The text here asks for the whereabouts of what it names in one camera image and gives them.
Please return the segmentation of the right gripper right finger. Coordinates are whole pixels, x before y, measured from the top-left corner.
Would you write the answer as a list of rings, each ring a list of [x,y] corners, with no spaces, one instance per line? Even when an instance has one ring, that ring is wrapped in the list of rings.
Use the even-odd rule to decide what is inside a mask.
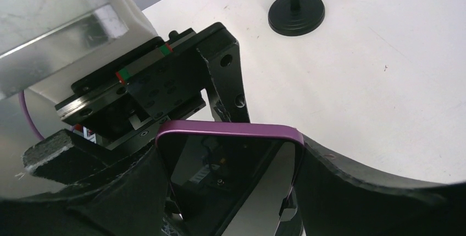
[[[465,235],[465,182],[401,177],[304,144],[295,191],[308,235]]]

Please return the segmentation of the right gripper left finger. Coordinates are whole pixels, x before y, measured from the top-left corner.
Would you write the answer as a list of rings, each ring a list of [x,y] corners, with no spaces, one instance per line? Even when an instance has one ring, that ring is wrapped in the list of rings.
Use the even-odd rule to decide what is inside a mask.
[[[1,235],[169,235],[168,181],[154,141],[138,151],[145,147],[153,151],[153,177],[144,183],[103,190],[70,190],[63,184],[56,192],[2,197]]]

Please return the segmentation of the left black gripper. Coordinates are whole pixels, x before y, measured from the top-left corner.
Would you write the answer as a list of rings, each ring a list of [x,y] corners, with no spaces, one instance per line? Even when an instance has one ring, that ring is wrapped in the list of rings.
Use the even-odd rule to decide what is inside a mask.
[[[118,151],[136,151],[162,123],[204,108],[204,86],[215,121],[251,121],[239,43],[220,22],[167,41],[153,38],[73,83],[73,95],[56,111],[63,122],[96,134],[99,145],[60,130],[24,152],[24,168],[70,190],[144,183],[153,177],[153,151]]]

